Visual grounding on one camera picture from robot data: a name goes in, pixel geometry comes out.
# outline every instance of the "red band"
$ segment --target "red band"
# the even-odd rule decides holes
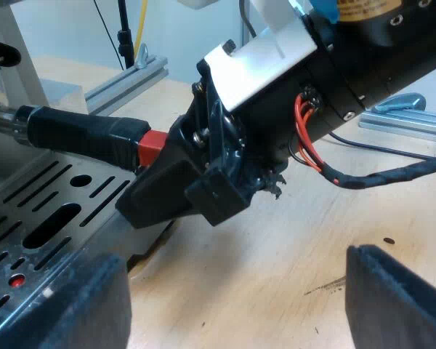
[[[168,134],[151,129],[139,142],[138,156],[140,165],[147,167],[153,164],[165,146]]]

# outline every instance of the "yellow cable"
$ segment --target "yellow cable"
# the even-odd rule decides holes
[[[137,58],[137,53],[140,48],[140,41],[142,40],[142,32],[144,31],[145,13],[147,12],[148,0],[142,0],[142,9],[139,17],[139,28],[137,29],[136,44],[134,45],[134,59]]]

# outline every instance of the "perforated metal plate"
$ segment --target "perforated metal plate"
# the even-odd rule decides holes
[[[135,231],[116,213],[116,199],[133,179],[109,165],[49,153],[0,190],[0,328],[88,248],[96,232],[102,235],[91,241],[103,245],[100,251],[125,258],[147,251],[166,224]]]

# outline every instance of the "black cylindrical motor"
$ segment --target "black cylindrical motor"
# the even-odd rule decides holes
[[[314,86],[323,110],[312,118],[313,141],[436,69],[436,0],[338,1],[333,25],[304,17],[318,49],[242,105],[235,115],[259,139],[269,165],[284,163],[294,131],[294,100]]]

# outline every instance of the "black handle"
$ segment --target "black handle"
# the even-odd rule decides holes
[[[130,171],[139,166],[137,148],[148,131],[150,126],[143,120],[48,107],[33,109],[28,119],[28,138],[33,146],[89,156]]]

